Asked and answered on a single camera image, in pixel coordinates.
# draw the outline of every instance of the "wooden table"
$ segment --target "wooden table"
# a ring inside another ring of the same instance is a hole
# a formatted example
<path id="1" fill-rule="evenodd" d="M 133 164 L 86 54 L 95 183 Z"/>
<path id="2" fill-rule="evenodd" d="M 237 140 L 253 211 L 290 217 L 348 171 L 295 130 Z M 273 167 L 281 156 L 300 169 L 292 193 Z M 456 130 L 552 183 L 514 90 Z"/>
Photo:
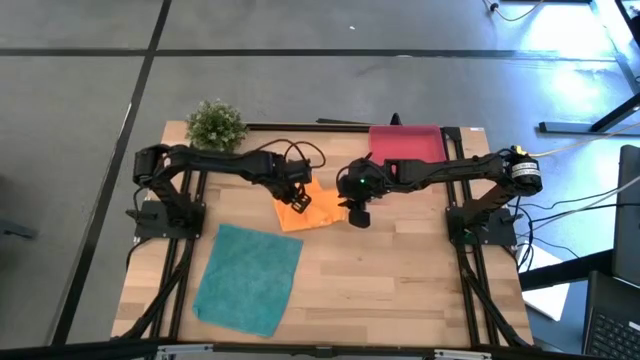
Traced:
<path id="1" fill-rule="evenodd" d="M 186 144 L 184 122 L 170 121 L 162 142 Z M 484 130 L 461 128 L 465 155 L 489 151 Z M 306 140 L 320 147 L 327 164 L 314 169 L 323 188 L 335 187 L 336 172 L 368 153 L 367 133 L 253 131 L 240 151 L 276 138 Z M 451 154 L 455 154 L 449 144 Z M 269 150 L 283 152 L 285 144 Z M 303 149 L 312 164 L 320 158 Z M 194 193 L 197 176 L 192 177 Z M 180 176 L 174 179 L 179 187 Z M 493 183 L 472 181 L 474 198 Z M 457 187 L 458 199 L 462 191 Z M 469 335 L 453 246 L 448 241 L 444 184 L 410 195 L 389 194 L 374 200 L 371 227 L 346 222 L 286 233 L 304 242 L 291 297 L 271 338 L 243 334 L 196 319 L 192 311 L 218 226 L 234 224 L 283 234 L 269 192 L 233 175 L 210 173 L 204 195 L 205 227 L 196 241 L 179 340 L 203 342 L 468 347 Z M 133 254 L 112 334 L 128 330 L 158 291 L 167 250 L 166 239 L 152 240 Z M 532 343 L 513 259 L 500 247 L 484 246 L 491 295 L 519 335 Z M 475 299 L 480 337 L 487 342 L 480 302 Z M 173 308 L 167 302 L 161 335 L 168 332 Z"/>

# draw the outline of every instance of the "laptop keyboard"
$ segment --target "laptop keyboard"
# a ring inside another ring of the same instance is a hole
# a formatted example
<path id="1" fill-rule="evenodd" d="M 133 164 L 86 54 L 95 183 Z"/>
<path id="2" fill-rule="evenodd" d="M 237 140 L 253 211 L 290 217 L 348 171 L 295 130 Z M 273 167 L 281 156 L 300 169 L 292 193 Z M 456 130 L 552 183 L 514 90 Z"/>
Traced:
<path id="1" fill-rule="evenodd" d="M 640 360 L 640 331 L 603 313 L 594 311 L 591 344 L 587 354 L 621 360 Z"/>

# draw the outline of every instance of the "gray floor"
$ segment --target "gray floor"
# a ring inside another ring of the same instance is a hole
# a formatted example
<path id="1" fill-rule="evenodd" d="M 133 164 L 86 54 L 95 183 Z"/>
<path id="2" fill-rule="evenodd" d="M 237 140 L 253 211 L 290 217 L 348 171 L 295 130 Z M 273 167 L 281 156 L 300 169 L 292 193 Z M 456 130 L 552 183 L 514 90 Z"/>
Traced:
<path id="1" fill-rule="evenodd" d="M 546 4 L 521 22 L 505 23 L 487 16 L 481 0 L 174 1 L 160 48 L 558 50 L 591 59 L 613 51 L 604 23 L 640 71 L 621 18 L 608 1 L 598 4 L 601 17 L 586 5 Z M 145 48 L 160 5 L 5 0 L 0 47 Z M 528 6 L 501 9 L 519 14 Z M 0 57 L 0 217 L 40 232 L 34 241 L 0 239 L 0 348 L 47 341 L 141 63 Z M 541 135 L 538 122 L 593 122 L 631 95 L 610 60 L 156 58 L 70 340 L 109 336 L 132 240 L 133 224 L 124 215 L 132 206 L 132 154 L 156 143 L 165 121 L 183 119 L 202 99 L 224 99 L 252 122 L 325 117 L 382 124 L 399 112 L 407 124 L 485 127 L 492 149 L 521 144 L 539 152 L 584 137 Z M 549 204 L 615 187 L 624 144 L 640 146 L 640 140 L 615 138 L 543 159 L 545 191 L 528 200 Z M 613 220 L 613 211 L 594 211 L 536 235 L 587 255 L 612 245 Z M 580 291 L 572 285 L 576 301 Z M 578 351 L 573 310 L 553 325 L 569 329 L 563 339 L 549 335 L 551 325 L 532 312 L 534 335 Z"/>

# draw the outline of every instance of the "potted plant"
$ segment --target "potted plant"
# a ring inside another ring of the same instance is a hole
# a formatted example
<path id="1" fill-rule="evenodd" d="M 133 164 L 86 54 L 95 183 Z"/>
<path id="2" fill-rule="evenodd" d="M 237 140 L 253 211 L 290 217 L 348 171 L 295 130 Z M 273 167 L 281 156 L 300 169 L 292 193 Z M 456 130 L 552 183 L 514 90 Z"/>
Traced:
<path id="1" fill-rule="evenodd" d="M 187 138 L 198 149 L 233 152 L 247 135 L 240 112 L 219 99 L 201 102 L 187 122 Z"/>

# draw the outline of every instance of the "teal towel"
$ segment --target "teal towel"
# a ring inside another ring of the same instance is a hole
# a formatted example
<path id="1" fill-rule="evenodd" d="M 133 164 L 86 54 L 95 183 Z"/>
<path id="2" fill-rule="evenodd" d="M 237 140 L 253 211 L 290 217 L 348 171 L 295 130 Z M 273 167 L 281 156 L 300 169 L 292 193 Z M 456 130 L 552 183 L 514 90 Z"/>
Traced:
<path id="1" fill-rule="evenodd" d="M 220 225 L 193 312 L 201 321 L 261 336 L 276 331 L 302 242 Z"/>

